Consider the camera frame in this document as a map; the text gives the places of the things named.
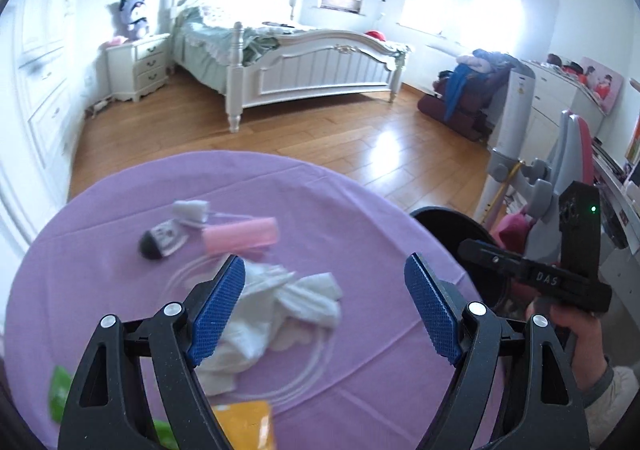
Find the purple tablecloth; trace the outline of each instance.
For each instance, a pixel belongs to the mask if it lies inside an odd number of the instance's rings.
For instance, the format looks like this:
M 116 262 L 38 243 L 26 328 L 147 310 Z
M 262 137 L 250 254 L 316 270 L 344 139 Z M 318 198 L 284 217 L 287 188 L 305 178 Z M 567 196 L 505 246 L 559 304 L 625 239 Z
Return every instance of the purple tablecloth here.
M 269 351 L 225 401 L 271 401 L 280 450 L 415 449 L 452 367 L 435 353 L 405 289 L 404 261 L 422 252 L 439 277 L 477 299 L 468 276 L 407 214 L 350 179 L 293 159 L 223 151 L 103 179 L 31 246 L 9 299 L 5 343 L 10 388 L 35 434 L 56 446 L 47 409 L 52 370 L 76 370 L 103 315 L 151 316 L 184 298 L 176 296 L 176 278 L 206 270 L 196 234 L 163 261 L 137 252 L 142 232 L 167 220 L 174 200 L 196 198 L 215 211 L 276 217 L 281 240 L 267 261 L 300 275 L 330 271 L 344 291 L 333 333 L 318 329 L 310 344 Z M 162 416 L 157 385 L 149 379 L 146 386 L 152 412 Z M 501 389 L 498 378 L 478 443 L 488 440 Z

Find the photo frame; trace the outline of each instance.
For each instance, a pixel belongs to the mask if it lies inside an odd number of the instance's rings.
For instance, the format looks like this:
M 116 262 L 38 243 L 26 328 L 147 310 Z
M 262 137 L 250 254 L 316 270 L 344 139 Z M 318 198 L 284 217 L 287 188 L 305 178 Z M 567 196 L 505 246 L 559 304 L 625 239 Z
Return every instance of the photo frame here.
M 580 66 L 584 69 L 587 88 L 600 104 L 602 111 L 608 115 L 618 99 L 625 78 L 590 58 L 581 59 Z

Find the yellow package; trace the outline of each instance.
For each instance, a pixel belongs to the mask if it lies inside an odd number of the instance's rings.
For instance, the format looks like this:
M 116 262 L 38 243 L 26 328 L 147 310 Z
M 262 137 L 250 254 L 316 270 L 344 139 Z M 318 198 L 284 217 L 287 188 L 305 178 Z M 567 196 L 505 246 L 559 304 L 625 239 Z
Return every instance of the yellow package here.
M 266 401 L 211 408 L 234 450 L 276 450 L 271 406 Z

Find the nightstand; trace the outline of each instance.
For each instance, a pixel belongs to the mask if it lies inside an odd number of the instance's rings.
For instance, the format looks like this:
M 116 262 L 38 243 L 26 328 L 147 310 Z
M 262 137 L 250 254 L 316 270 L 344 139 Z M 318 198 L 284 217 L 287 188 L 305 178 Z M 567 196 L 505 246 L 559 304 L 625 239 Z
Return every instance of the nightstand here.
M 170 34 L 153 35 L 107 49 L 109 81 L 115 99 L 140 101 L 166 83 Z

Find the white wardrobe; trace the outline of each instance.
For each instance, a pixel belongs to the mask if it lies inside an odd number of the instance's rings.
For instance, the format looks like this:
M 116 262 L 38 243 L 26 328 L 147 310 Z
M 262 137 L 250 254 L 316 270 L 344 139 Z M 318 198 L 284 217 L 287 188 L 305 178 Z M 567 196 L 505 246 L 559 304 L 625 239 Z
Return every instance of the white wardrobe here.
M 64 206 L 83 111 L 68 88 L 76 0 L 10 0 L 0 15 L 0 333 L 11 282 Z

